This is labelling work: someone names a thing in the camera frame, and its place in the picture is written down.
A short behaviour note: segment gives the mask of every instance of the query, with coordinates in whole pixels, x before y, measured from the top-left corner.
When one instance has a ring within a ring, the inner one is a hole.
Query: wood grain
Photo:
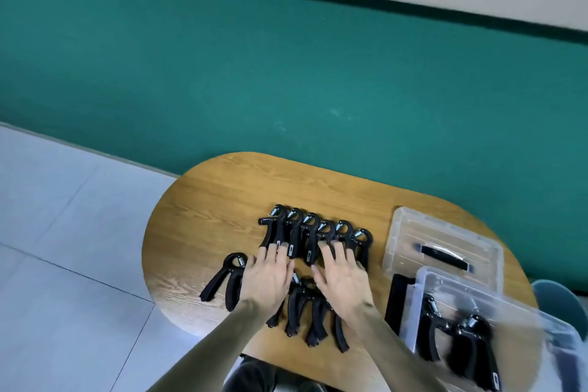
[[[343,218],[372,232],[369,277],[382,313],[390,289],[382,257],[396,208],[407,206],[497,240],[480,220],[440,198],[269,155],[225,154],[204,161],[175,181],[153,210],[145,231],[145,282],[171,322],[204,336],[224,319],[228,314],[224,285],[209,303],[202,303],[198,295],[228,253],[256,253],[265,235],[257,219],[278,202],[324,218]],[[530,284],[506,247],[504,262],[504,293],[535,307]],[[296,268],[310,274],[300,260]],[[388,390],[348,327],[344,331],[350,350],[342,354],[331,337],[316,348],[307,347],[303,337],[309,323],[308,307],[298,336],[285,335],[282,319],[278,329],[261,329],[244,353],[343,391]]]

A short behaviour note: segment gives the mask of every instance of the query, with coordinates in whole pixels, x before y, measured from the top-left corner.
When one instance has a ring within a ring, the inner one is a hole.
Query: trash bin
[[[557,282],[539,279],[531,284],[539,309],[568,322],[582,341],[588,337],[588,314],[575,294]]]

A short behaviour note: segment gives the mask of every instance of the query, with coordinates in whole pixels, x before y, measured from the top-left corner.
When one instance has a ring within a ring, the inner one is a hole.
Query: transparent plastic lid
[[[394,212],[382,262],[384,274],[415,277],[436,267],[502,292],[504,253],[495,240],[401,207]]]
[[[417,344],[419,328],[422,326],[421,332],[426,329],[420,320],[425,294],[433,297],[445,319],[458,322],[464,316],[476,314],[490,324],[490,346],[502,391],[588,392],[582,340],[571,325],[439,269],[421,268],[406,302],[407,316],[403,315],[400,336],[411,351],[426,350],[421,349],[425,344],[422,333]],[[457,376],[448,367],[450,354],[459,352],[455,339],[436,329],[435,346],[440,361],[429,362],[428,366],[447,389],[481,392],[474,381]]]

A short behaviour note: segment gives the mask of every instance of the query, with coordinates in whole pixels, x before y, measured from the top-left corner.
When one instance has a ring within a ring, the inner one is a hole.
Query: floor
[[[141,269],[174,179],[0,126],[0,390],[144,392],[198,341]]]

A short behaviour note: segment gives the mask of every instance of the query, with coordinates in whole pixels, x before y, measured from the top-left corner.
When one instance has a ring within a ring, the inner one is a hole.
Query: teal wall panel
[[[588,290],[586,37],[344,1],[0,0],[0,121],[174,173],[249,150],[437,195]]]

